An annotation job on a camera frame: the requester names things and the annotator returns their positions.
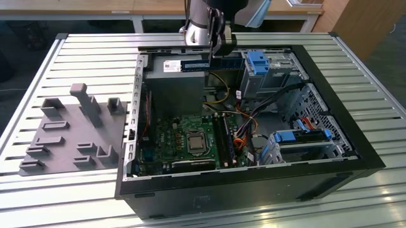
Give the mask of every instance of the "sticker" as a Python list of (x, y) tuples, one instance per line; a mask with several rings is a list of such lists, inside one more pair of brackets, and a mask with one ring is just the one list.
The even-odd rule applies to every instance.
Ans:
[(241, 90), (236, 91), (236, 96), (237, 96), (237, 99), (241, 100), (241, 98), (242, 98), (242, 92), (241, 92)]
[(130, 13), (130, 11), (113, 11), (113, 13), (127, 14), (127, 13)]
[(254, 162), (254, 155), (252, 153), (248, 153), (248, 158)]
[(181, 72), (181, 60), (168, 60), (165, 62), (165, 72)]
[(313, 11), (310, 11), (310, 12), (308, 12), (308, 14), (322, 14), (322, 12), (313, 12)]

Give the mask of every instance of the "gray block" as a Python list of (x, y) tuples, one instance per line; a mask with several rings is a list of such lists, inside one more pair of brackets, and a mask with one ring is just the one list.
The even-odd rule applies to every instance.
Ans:
[[(122, 102), (122, 106), (123, 110), (127, 110), (126, 102)], [(37, 169), (22, 168), (19, 175), (30, 176), (83, 170), (113, 169), (118, 167), (118, 160), (114, 159), (118, 153), (113, 153), (114, 155), (111, 156), (109, 148), (113, 146), (117, 152), (122, 150), (127, 114), (125, 112), (123, 114), (111, 115), (109, 104), (101, 103), (99, 118), (103, 121), (103, 126), (95, 128), (79, 107), (81, 105), (78, 104), (67, 104), (65, 108), (58, 109), (61, 114), (58, 119), (49, 118), (47, 116), (43, 117), (31, 147), (41, 146), (37, 144), (37, 142), (39, 142), (46, 146), (50, 153), (49, 156), (39, 157), (39, 155), (35, 155), (35, 152), (33, 152), (34, 156), (31, 156), (30, 152), (26, 155), (25, 161), (31, 162), (35, 159), (41, 159), (45, 168), (41, 169), (41, 165), (38, 165)], [(106, 155), (103, 155), (103, 152), (99, 152), (98, 157), (97, 152), (99, 146), (106, 152)], [(94, 165), (87, 168), (78, 167), (74, 163), (75, 158), (86, 155), (91, 157)]]
[(65, 144), (65, 138), (62, 136), (59, 137), (43, 137), (38, 138), (35, 141), (35, 145), (58, 145)]
[(63, 103), (58, 98), (47, 98), (41, 107), (43, 113), (49, 118), (62, 117), (59, 114), (59, 109), (65, 108)]
[(98, 147), (97, 158), (99, 158), (103, 164), (115, 164), (118, 162), (118, 154), (113, 145), (109, 146), (107, 153), (101, 146)]
[(95, 160), (91, 156), (81, 156), (74, 158), (74, 164), (81, 169), (90, 169), (95, 166)]
[(99, 117), (101, 112), (95, 104), (98, 102), (95, 97), (90, 98), (87, 94), (87, 88), (87, 85), (83, 83), (73, 84), (70, 93), (78, 98), (79, 103), (82, 105), (82, 111), (86, 113), (91, 123), (94, 124), (94, 127), (102, 127), (103, 121)]
[(21, 163), (21, 169), (25, 170), (26, 172), (42, 171), (46, 169), (46, 164), (37, 159), (30, 161), (23, 161)]
[(30, 146), (26, 151), (26, 153), (34, 158), (50, 156), (50, 152), (51, 151), (46, 146)]
[(50, 123), (45, 123), (42, 128), (45, 129), (45, 131), (63, 130), (70, 128), (70, 123), (67, 121), (54, 121)]
[(94, 142), (82, 142), (78, 143), (77, 150), (81, 153), (93, 153), (98, 151), (98, 147)]
[(126, 113), (126, 110), (125, 110), (122, 102), (121, 102), (121, 98), (118, 98), (118, 97), (109, 98), (107, 108), (110, 111), (110, 115), (122, 115)]

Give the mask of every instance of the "white table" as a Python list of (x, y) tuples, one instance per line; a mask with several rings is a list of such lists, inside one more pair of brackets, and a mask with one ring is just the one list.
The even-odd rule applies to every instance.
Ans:
[(324, 199), (142, 221), (114, 199), (117, 169), (21, 177), (46, 97), (87, 83), (99, 102), (131, 101), (139, 46), (182, 46), (180, 34), (94, 34), (58, 39), (0, 138), (0, 227), (396, 227), (406, 220), (406, 112), (340, 38), (325, 33), (244, 33), (240, 45), (300, 44), (371, 140), (387, 169)]

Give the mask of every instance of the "green motherboard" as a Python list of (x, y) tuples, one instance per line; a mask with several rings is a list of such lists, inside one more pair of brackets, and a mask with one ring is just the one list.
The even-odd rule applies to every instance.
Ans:
[[(230, 131), (237, 130), (234, 116), (228, 118)], [(192, 133), (202, 132), (206, 150), (202, 153), (192, 153), (188, 137)], [(212, 115), (182, 116), (174, 119), (160, 119), (157, 124), (157, 159), (165, 161), (185, 159), (216, 159), (217, 167), (221, 167), (217, 151), (217, 138)]]
[(190, 115), (158, 119), (156, 126), (156, 142), (142, 146), (137, 175), (246, 166), (248, 158), (242, 153), (236, 153), (233, 137), (225, 136), (226, 132), (233, 135), (238, 129), (234, 115)]

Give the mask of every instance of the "floor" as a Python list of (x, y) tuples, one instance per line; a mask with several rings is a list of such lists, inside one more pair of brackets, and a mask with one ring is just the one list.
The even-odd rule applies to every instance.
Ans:
[[(99, 21), (50, 21), (41, 22), (45, 29), (45, 37), (49, 40), (49, 48), (58, 33), (133, 33), (134, 28), (130, 21), (115, 21), (101, 23)], [(181, 24), (174, 23), (173, 28), (165, 24), (168, 32), (176, 32)], [(154, 25), (146, 29), (157, 31)], [(367, 65), (381, 80), (387, 88), (406, 107), (406, 15), (397, 23), (396, 31), (388, 35), (377, 47)], [(17, 38), (5, 21), (0, 21), (0, 51), (6, 55), (10, 64), (15, 68), (15, 76), (0, 83), (0, 134), (9, 124), (10, 118), (25, 96), (37, 74), (42, 61), (47, 55), (49, 48), (41, 51), (27, 50), (26, 45)]]

